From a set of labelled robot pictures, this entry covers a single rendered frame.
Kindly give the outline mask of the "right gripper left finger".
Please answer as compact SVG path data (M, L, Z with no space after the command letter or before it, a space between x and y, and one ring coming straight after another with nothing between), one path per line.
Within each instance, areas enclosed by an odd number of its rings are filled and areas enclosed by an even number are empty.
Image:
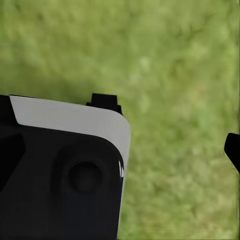
M22 133L0 138L0 193L26 153Z

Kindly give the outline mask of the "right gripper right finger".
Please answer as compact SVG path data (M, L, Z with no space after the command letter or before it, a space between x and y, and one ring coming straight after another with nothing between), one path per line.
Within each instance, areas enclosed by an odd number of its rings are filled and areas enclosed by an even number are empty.
M224 151L240 173L240 135L228 133Z

